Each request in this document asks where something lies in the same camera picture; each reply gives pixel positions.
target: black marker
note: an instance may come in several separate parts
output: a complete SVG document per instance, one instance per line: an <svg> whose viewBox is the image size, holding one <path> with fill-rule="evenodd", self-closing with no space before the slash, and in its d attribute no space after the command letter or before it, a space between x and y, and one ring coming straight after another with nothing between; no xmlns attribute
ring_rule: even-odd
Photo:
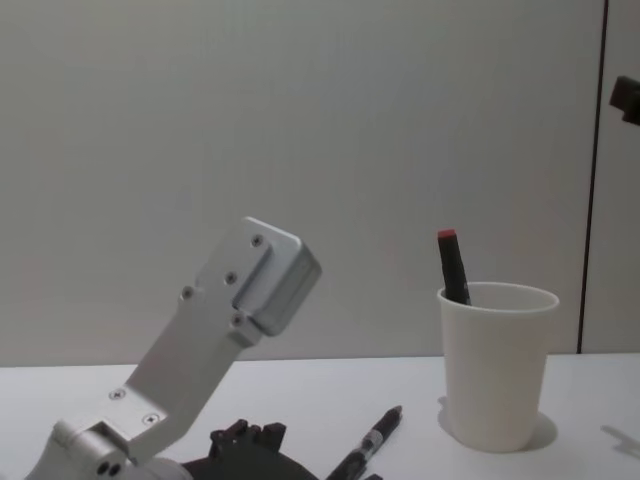
<svg viewBox="0 0 640 480"><path fill-rule="evenodd" d="M402 407L397 406L384 414L367 433L360 445L340 462L327 480L357 480L367 468L367 462L389 438L402 418Z"/></svg>
<svg viewBox="0 0 640 480"><path fill-rule="evenodd" d="M444 276L444 296L452 302L471 305L456 231L453 229L439 231L438 246L442 260L442 275Z"/></svg>

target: paper cup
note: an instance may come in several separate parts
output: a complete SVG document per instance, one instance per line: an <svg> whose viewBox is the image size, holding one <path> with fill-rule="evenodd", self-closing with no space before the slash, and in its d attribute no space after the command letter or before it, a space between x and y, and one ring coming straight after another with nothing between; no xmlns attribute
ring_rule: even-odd
<svg viewBox="0 0 640 480"><path fill-rule="evenodd" d="M520 450L536 425L560 301L544 290L507 283L469 283L469 294L472 305L438 292L449 425L468 447Z"/></svg>

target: white table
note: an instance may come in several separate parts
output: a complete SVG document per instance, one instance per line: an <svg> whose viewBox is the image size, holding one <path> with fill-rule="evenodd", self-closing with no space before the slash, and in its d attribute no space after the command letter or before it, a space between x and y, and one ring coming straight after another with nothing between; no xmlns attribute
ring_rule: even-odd
<svg viewBox="0 0 640 480"><path fill-rule="evenodd" d="M0 472L22 478L55 421L105 395L131 366L0 369ZM640 355L553 356L541 411L557 426L544 448L515 454L469 450L438 422L441 358L238 362L189 434L166 456L204 456L209 432L238 418L288 426L283 452L320 478L384 411L404 406L404 419L374 456L369 472L386 480L635 479L640 449L627 453L612 428L640 441ZM543 424L537 447L553 438Z"/></svg>

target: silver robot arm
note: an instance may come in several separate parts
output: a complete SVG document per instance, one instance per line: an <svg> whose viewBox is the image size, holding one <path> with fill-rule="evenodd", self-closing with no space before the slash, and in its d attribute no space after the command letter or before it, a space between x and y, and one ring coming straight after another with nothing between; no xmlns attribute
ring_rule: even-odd
<svg viewBox="0 0 640 480"><path fill-rule="evenodd" d="M286 328L320 272L298 237L243 219L126 383L56 423L27 479L108 480L145 464L189 430L242 350Z"/></svg>

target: gray wall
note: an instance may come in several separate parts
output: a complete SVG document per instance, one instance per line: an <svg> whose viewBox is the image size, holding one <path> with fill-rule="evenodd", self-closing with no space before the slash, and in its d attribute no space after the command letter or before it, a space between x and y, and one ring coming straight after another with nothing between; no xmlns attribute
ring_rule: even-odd
<svg viewBox="0 0 640 480"><path fill-rule="evenodd" d="M595 176L584 350L640 351L640 128L608 106L616 78L640 81L640 3L609 8L598 159Z"/></svg>
<svg viewBox="0 0 640 480"><path fill-rule="evenodd" d="M600 0L0 2L0 365L140 358L224 230L325 275L251 358L439 354L439 228L577 343Z"/></svg>

